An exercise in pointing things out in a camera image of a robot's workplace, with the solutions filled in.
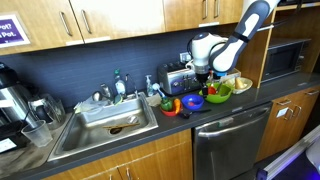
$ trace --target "stainless steel dishwasher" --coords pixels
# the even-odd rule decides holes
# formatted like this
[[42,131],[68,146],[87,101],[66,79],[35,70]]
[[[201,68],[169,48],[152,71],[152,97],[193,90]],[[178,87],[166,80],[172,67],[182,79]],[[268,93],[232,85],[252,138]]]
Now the stainless steel dishwasher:
[[272,103],[194,128],[195,180],[229,180],[250,170]]

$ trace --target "dishwasher handle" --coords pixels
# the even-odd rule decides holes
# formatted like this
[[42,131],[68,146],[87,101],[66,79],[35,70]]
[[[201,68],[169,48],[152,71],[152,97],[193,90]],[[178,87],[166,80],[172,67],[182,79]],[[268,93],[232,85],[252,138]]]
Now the dishwasher handle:
[[219,130],[219,131],[214,131],[214,132],[200,132],[198,133],[198,136],[199,137],[206,137],[206,138],[211,138],[211,137],[217,137],[217,136],[220,136],[220,135],[223,135],[223,134],[226,134],[228,132],[231,132],[231,131],[235,131],[235,130],[238,130],[238,129],[241,129],[241,128],[244,128],[246,126],[249,126],[251,124],[254,124],[260,120],[262,120],[264,117],[265,117],[265,114],[267,114],[269,111],[269,108],[266,108],[265,109],[265,112],[263,112],[263,114],[261,114],[260,116],[258,116],[256,119],[250,121],[250,122],[247,122],[245,124],[241,124],[239,126],[235,126],[235,127],[231,127],[231,128],[226,128],[226,129],[223,129],[223,130]]

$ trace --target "blue bowl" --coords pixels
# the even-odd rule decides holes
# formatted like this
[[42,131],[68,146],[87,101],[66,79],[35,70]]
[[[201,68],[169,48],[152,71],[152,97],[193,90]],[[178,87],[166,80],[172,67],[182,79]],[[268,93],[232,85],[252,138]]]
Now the blue bowl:
[[186,95],[181,99],[183,106],[189,110],[200,109],[203,105],[204,99],[202,96],[196,94]]

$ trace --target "green bowl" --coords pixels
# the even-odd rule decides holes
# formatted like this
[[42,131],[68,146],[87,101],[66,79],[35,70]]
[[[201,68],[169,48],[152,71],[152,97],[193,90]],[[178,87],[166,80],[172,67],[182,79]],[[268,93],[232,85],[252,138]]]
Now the green bowl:
[[[219,86],[219,83],[214,83],[214,88],[217,89]],[[209,94],[205,100],[210,103],[223,103],[226,100],[229,99],[233,88],[227,84],[222,84],[220,87],[220,91],[218,94]]]

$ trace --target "stainless steel sink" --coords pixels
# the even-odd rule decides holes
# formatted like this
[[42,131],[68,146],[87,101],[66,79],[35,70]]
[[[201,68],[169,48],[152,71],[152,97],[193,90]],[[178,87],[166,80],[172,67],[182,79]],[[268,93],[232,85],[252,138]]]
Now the stainless steel sink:
[[[103,126],[139,123],[108,130]],[[118,105],[104,106],[73,114],[62,132],[48,161],[60,159],[158,127],[157,120],[143,92],[139,98]]]

